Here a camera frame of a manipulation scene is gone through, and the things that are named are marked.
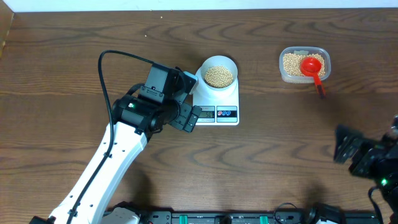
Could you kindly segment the red plastic measuring scoop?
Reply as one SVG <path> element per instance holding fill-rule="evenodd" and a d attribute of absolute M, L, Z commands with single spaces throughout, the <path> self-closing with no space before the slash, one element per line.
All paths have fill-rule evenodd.
<path fill-rule="evenodd" d="M 322 82 L 319 77 L 319 72 L 322 68 L 321 62 L 314 58 L 314 57 L 307 57 L 302 60 L 300 64 L 300 71 L 306 76 L 306 77 L 312 77 L 315 88 L 317 90 L 317 93 L 319 94 L 321 99 L 324 99 L 326 97 Z"/>

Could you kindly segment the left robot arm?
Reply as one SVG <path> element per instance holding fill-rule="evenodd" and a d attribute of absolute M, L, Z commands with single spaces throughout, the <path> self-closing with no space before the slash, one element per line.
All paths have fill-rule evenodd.
<path fill-rule="evenodd" d="M 106 207 L 133 160 L 164 125 L 193 131 L 201 108 L 185 102 L 198 77 L 179 68 L 152 63 L 145 83 L 133 85 L 109 109 L 106 132 L 93 158 L 68 196 L 48 218 L 31 223 L 139 223 L 127 208 Z"/>

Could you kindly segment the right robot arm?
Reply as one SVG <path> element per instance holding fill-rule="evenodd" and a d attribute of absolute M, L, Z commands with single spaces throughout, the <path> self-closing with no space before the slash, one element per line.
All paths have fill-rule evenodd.
<path fill-rule="evenodd" d="M 333 161 L 352 163 L 352 176 L 370 179 L 375 186 L 368 190 L 368 197 L 374 207 L 379 223 L 383 222 L 381 211 L 373 200 L 373 191 L 379 190 L 392 210 L 391 223 L 397 223 L 397 116 L 394 116 L 391 130 L 380 140 L 364 137 L 363 133 L 339 124 L 335 129 L 336 147 Z"/>

